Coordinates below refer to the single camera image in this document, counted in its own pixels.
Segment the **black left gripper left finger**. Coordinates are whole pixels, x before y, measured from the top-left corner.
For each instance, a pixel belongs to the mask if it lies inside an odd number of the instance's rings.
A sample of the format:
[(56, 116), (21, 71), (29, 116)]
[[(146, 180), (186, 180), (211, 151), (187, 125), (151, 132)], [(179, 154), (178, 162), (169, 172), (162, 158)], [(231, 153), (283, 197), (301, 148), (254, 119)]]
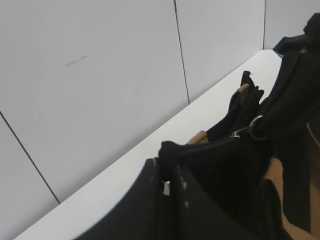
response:
[(147, 159), (122, 199), (78, 240), (155, 240), (161, 193), (160, 165)]

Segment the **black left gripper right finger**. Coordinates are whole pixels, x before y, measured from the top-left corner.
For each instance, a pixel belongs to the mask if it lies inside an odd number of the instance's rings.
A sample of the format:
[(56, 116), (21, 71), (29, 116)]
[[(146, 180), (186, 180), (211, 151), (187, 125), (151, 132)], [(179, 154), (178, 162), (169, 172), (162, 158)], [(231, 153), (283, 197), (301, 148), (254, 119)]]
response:
[(187, 167), (173, 170), (176, 235), (179, 240), (256, 240), (202, 189)]

